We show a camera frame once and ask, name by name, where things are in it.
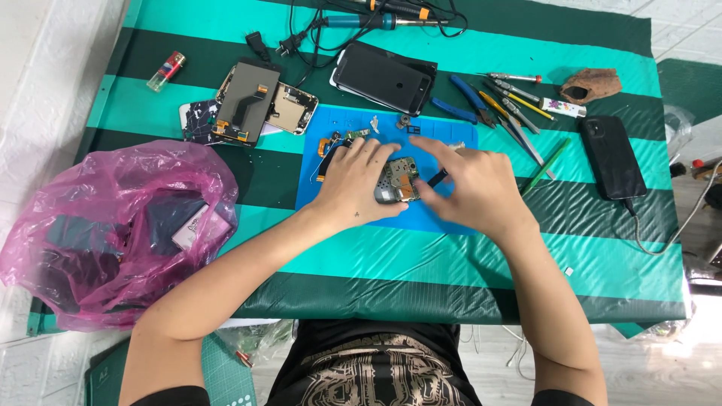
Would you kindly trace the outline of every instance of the right hand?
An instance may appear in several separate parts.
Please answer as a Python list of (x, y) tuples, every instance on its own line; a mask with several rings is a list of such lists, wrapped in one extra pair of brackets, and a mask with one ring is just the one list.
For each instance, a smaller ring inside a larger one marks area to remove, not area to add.
[(418, 148), (433, 155), (454, 182), (445, 198), (426, 182), (414, 183), (421, 199), (444, 220), (473, 228), (496, 244), (519, 232), (539, 232), (539, 224), (519, 194), (506, 154), (463, 148), (453, 151), (441, 141), (409, 137)]

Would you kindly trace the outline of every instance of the green striped tablecloth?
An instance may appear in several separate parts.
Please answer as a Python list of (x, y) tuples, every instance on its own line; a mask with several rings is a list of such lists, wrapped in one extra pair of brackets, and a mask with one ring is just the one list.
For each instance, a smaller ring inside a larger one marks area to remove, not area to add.
[[(310, 21), (315, 2), (295, 3), (298, 32)], [(78, 161), (91, 151), (159, 137), (180, 139), (178, 106), (212, 98), (238, 58), (253, 56), (243, 43), (244, 31), (260, 30), (270, 51), (285, 39), (288, 4), (288, 0), (133, 0)], [(459, 106), (466, 101), (448, 81), (451, 74), (475, 85), (477, 72), (540, 74), (544, 77), (540, 85), (515, 85), (559, 98), (557, 86), (578, 70), (617, 68), (624, 92), (590, 103), (589, 114), (615, 115), (624, 121), (649, 188), (646, 197), (635, 201), (642, 239), (651, 249), (662, 247), (677, 227), (677, 216), (650, 50), (650, 20), (526, 0), (456, 0), (456, 5), (469, 18), (469, 31), (457, 38), (444, 38), (436, 29), (403, 27), (376, 30), (362, 40), (438, 62), (432, 96)], [(325, 29), (322, 42), (335, 45), (351, 32)], [(310, 41), (305, 41), (302, 51), (311, 50)], [(173, 51), (183, 53), (187, 64), (160, 94), (149, 91), (145, 82)], [(274, 62), (284, 66), (283, 82), (295, 83), (303, 75), (300, 58), (273, 55)], [(302, 88), (324, 105), (383, 110), (330, 86), (332, 68), (315, 70)], [(423, 114), (450, 118), (432, 106), (426, 106)], [(574, 269), (568, 279), (590, 321), (684, 318), (679, 244), (662, 256), (637, 249), (632, 218), (620, 204), (602, 200), (595, 189), (575, 120), (559, 116), (553, 122), (536, 114), (529, 118), (541, 128), (541, 135), (530, 138), (543, 156), (549, 156), (562, 138), (572, 139), (554, 167), (559, 180), (540, 182), (526, 201), (559, 266)], [(477, 147), (508, 153), (519, 183), (537, 170), (501, 129), (479, 125), (477, 130)], [(238, 232), (223, 251), (293, 213), (303, 141), (304, 137), (284, 133), (263, 137), (255, 150), (214, 147), (240, 187)], [(518, 321), (518, 309), (507, 264), (484, 236), (363, 226), (340, 233), (290, 262), (235, 316), (496, 324)]]

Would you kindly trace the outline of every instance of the wire cutters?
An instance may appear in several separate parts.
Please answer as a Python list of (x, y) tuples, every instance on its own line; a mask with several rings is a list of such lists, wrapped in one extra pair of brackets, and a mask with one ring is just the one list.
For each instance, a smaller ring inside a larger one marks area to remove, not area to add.
[(466, 97), (466, 99), (469, 101), (469, 105), (474, 108), (474, 112), (470, 113), (466, 110), (454, 107), (437, 98), (432, 98), (431, 104), (461, 120), (469, 121), (474, 125), (478, 124), (481, 121), (490, 128), (495, 129), (496, 124), (494, 124), (494, 120), (492, 120), (492, 118), (489, 116), (487, 112), (487, 106), (484, 104), (484, 102), (482, 102), (482, 99), (479, 97), (479, 93), (474, 91), (471, 86), (466, 84), (465, 81), (461, 80), (461, 78), (456, 76), (455, 74), (451, 75), (449, 77), (449, 80), (451, 81), (451, 83), (456, 85), (456, 87), (458, 87), (462, 94), (464, 94), (464, 97)]

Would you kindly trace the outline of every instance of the brown object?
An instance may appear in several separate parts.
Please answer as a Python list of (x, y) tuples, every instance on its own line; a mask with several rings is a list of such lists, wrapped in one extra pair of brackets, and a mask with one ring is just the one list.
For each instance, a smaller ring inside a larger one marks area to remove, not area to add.
[(559, 94), (574, 104), (616, 95), (622, 91), (616, 69), (584, 69), (567, 80)]

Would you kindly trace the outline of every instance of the blue silicone mat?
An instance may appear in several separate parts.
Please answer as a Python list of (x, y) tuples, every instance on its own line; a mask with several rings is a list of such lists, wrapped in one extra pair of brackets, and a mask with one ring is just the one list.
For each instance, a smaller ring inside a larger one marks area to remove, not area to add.
[[(371, 129), (370, 122), (373, 116), (378, 119), (377, 128), (380, 134), (376, 134)], [(439, 171), (436, 159), (409, 143), (409, 135), (406, 129), (396, 127), (396, 122), (399, 121), (400, 117), (400, 114), (319, 106), (306, 129), (301, 177), (298, 181), (298, 194), (296, 196), (296, 210), (313, 200), (321, 189), (321, 182), (316, 181), (316, 168), (321, 162), (321, 157), (318, 156), (318, 141), (321, 138), (329, 138), (334, 131), (346, 134), (348, 130), (371, 129), (370, 137), (376, 138), (384, 144), (396, 142), (401, 145), (401, 150), (392, 154), (390, 160), (413, 157), (419, 167), (421, 179), (425, 181), (431, 179)], [(438, 139), (445, 144), (463, 141), (467, 147), (476, 148), (479, 145), (477, 129), (468, 123), (432, 118), (412, 118), (411, 123), (414, 126), (421, 127), (421, 135)], [(453, 184), (442, 182), (435, 187), (435, 190), (439, 194), (448, 196), (453, 190)], [(398, 217), (387, 218), (369, 224), (434, 233), (465, 235), (477, 233), (470, 228), (441, 220), (421, 201), (411, 202), (409, 209), (402, 212)]]

